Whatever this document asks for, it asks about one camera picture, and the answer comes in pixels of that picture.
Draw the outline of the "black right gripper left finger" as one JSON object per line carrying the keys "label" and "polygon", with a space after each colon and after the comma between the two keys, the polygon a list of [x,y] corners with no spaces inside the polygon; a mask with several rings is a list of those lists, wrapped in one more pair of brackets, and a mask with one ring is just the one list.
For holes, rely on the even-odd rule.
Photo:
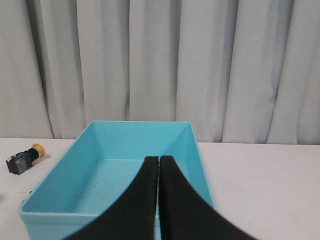
{"label": "black right gripper left finger", "polygon": [[66,240],[154,240],[159,158],[147,156],[127,189],[99,217]]}

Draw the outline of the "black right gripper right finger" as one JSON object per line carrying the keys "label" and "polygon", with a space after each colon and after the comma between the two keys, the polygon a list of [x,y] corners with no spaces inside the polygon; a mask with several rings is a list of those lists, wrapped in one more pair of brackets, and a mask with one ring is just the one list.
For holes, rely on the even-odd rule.
{"label": "black right gripper right finger", "polygon": [[173,156],[159,163],[158,211],[163,240],[252,240],[192,187]]}

